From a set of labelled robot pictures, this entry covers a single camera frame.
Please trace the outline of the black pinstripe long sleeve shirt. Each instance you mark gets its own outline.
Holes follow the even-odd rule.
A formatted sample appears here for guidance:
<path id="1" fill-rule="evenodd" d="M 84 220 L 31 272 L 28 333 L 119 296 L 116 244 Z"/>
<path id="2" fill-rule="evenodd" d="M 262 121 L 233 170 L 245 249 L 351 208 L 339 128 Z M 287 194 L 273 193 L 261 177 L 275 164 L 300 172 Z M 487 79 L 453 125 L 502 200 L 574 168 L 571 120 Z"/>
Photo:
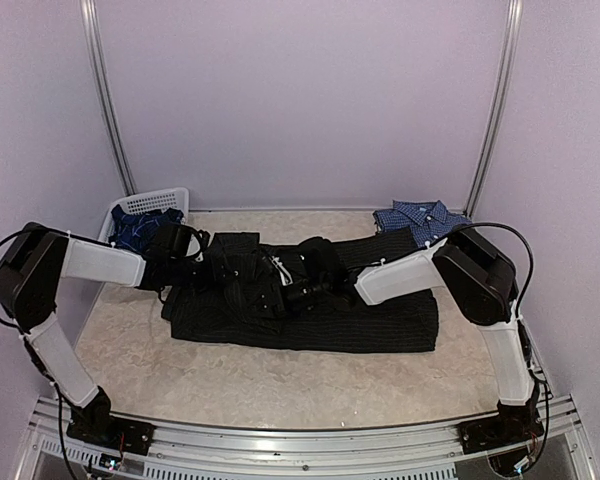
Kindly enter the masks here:
<path id="1" fill-rule="evenodd" d="M 416 250 L 408 228 L 349 241 L 320 238 L 330 243 L 346 265 L 379 257 L 393 260 Z M 439 314 L 429 290 L 374 307 L 360 300 L 330 296 L 313 309 L 289 312 L 282 298 L 280 276 L 269 257 L 279 257 L 290 273 L 301 273 L 299 246 L 309 239 L 297 245 L 268 245 L 261 242 L 257 232 L 214 234 L 203 256 L 243 256 L 245 269 L 226 287 L 172 287 L 161 310 L 172 337 L 278 350 L 355 354 L 434 351 Z"/>

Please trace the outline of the blue checked shirt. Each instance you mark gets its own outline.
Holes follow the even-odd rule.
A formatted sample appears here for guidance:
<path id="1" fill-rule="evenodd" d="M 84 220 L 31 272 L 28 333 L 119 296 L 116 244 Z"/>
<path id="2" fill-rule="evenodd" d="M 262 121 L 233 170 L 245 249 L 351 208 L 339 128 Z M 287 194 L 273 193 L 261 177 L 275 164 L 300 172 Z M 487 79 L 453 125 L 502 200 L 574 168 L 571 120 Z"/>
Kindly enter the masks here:
<path id="1" fill-rule="evenodd" d="M 432 244 L 455 227 L 471 224 L 462 214 L 450 212 L 441 201 L 392 202 L 387 209 L 373 212 L 378 232 L 392 232 L 408 228 L 418 247 Z"/>

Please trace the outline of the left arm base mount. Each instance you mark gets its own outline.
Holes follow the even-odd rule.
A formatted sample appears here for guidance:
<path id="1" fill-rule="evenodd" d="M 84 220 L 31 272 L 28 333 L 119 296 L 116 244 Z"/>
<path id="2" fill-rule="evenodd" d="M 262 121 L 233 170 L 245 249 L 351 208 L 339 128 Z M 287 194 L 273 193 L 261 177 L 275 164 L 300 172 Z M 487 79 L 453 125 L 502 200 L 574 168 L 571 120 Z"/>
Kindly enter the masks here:
<path id="1" fill-rule="evenodd" d="M 102 388 L 86 406 L 72 403 L 69 406 L 70 438 L 120 453 L 148 455 L 156 427 L 149 422 L 113 415 L 111 400 Z"/>

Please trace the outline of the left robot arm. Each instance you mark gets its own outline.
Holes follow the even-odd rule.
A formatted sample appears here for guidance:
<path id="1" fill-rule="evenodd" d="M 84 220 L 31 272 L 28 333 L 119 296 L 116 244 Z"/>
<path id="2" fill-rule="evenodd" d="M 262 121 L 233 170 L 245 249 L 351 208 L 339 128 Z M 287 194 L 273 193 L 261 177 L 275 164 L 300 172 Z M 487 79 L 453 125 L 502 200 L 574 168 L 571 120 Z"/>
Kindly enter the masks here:
<path id="1" fill-rule="evenodd" d="M 160 242 L 145 254 L 29 223 L 0 241 L 0 323 L 16 329 L 32 362 L 101 445 L 113 443 L 120 424 L 111 401 L 78 359 L 61 327 L 57 292 L 62 280 L 82 279 L 158 292 L 165 287 L 209 287 L 234 280 L 231 267 L 212 267 L 202 253 L 173 251 Z"/>

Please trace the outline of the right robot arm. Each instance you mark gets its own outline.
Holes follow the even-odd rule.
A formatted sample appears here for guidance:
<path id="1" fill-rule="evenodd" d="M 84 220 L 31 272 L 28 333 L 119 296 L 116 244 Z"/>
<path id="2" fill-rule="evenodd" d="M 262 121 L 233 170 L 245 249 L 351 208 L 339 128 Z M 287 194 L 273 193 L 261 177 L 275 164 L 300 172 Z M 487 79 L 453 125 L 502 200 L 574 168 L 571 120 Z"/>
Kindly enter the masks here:
<path id="1" fill-rule="evenodd" d="M 479 227 L 461 225 L 396 259 L 379 257 L 359 265 L 344 264 L 327 240 L 311 238 L 299 246 L 303 272 L 280 270 L 282 298 L 289 310 L 307 308 L 325 296 L 374 307 L 446 288 L 487 346 L 498 391 L 491 433 L 498 442 L 511 444 L 538 422 L 537 403 L 548 388 L 533 371 L 532 346 L 520 311 L 529 285 L 517 282 L 513 261 L 480 235 Z"/>

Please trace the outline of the white plastic laundry basket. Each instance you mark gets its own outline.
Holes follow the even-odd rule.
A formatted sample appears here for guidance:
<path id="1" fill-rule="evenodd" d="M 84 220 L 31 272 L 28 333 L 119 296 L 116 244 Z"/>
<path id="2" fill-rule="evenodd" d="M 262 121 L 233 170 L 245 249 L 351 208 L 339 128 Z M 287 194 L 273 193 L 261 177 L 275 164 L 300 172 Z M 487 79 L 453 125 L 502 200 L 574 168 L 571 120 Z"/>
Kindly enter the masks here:
<path id="1" fill-rule="evenodd" d="M 184 216 L 189 212 L 189 190 L 184 187 L 174 187 L 155 190 L 123 197 L 113 201 L 106 210 L 98 240 L 107 242 L 114 231 L 114 221 L 111 212 L 120 206 L 126 214 L 143 214 L 152 210 L 164 211 L 168 208 L 181 211 Z"/>

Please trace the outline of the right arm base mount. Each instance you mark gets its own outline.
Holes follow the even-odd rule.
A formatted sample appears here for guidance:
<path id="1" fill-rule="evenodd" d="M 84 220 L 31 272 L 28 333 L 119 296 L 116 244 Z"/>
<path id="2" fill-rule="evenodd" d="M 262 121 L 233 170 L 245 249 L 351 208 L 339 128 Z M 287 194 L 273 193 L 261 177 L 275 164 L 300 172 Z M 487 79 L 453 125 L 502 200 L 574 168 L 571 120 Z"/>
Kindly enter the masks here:
<path id="1" fill-rule="evenodd" d="M 522 406 L 497 404 L 497 414 L 457 426 L 463 453 L 473 454 L 541 437 L 545 429 L 537 408 L 538 392 Z"/>

